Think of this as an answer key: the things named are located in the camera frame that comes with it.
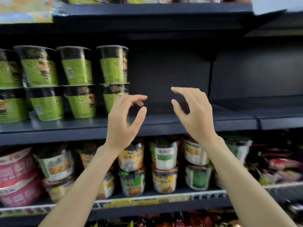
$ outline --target green cup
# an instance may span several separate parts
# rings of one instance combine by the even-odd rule
[[[130,83],[101,85],[103,86],[103,97],[106,106],[106,111],[109,114],[116,99],[124,94],[128,95]]]
[[[95,115],[95,85],[65,85],[64,88],[65,96],[75,118],[87,118]]]
[[[104,82],[127,83],[127,51],[128,48],[120,45],[98,46],[97,50],[101,54],[101,68]]]
[[[41,121],[64,117],[62,87],[31,87],[28,88],[28,95]]]
[[[0,87],[23,87],[22,68],[17,53],[0,49]]]
[[[78,46],[56,48],[60,52],[62,65],[69,85],[92,84],[91,50]]]
[[[20,122],[29,118],[24,88],[0,89],[0,123]]]
[[[56,50],[32,45],[15,46],[14,49],[21,59],[30,87],[58,86]]]

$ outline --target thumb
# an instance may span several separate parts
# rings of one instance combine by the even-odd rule
[[[186,114],[184,113],[184,111],[182,110],[180,104],[178,103],[177,100],[172,99],[172,106],[174,107],[174,112],[176,113],[176,115],[178,116],[178,118],[180,119],[180,121],[185,118]]]
[[[138,111],[138,114],[131,125],[131,128],[134,129],[136,132],[139,131],[142,123],[144,122],[146,112],[147,112],[146,107],[141,107],[140,110]]]

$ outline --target white barcode label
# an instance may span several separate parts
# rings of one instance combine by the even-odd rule
[[[41,110],[41,107],[37,107],[37,111],[38,111],[38,114],[39,114],[39,115],[43,115],[43,112],[42,112],[42,110]]]
[[[74,74],[73,74],[73,71],[71,70],[71,68],[67,68],[67,74],[70,78],[74,78]]]

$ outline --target bare skin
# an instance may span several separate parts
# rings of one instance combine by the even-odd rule
[[[234,209],[244,227],[296,227],[275,200],[260,186],[214,130],[212,107],[204,92],[196,88],[172,87],[184,96],[190,113],[185,114],[172,100],[174,111],[186,131],[205,149],[214,164]],[[136,137],[146,116],[147,96],[121,96],[108,115],[106,142],[98,148],[89,166],[70,191],[58,202],[39,227],[83,227],[101,183],[113,161]],[[142,108],[133,124],[126,117],[133,103]]]

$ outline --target hand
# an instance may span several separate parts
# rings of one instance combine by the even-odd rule
[[[201,145],[213,141],[217,134],[214,131],[212,107],[206,94],[199,88],[172,87],[171,90],[183,95],[188,103],[190,113],[187,115],[180,104],[172,99],[174,111],[187,133]]]
[[[117,154],[127,148],[136,137],[146,116],[146,107],[142,107],[147,96],[144,95],[122,95],[114,102],[111,112],[108,114],[108,127],[105,144],[110,151]],[[140,110],[129,125],[126,121],[130,107],[136,103]]]

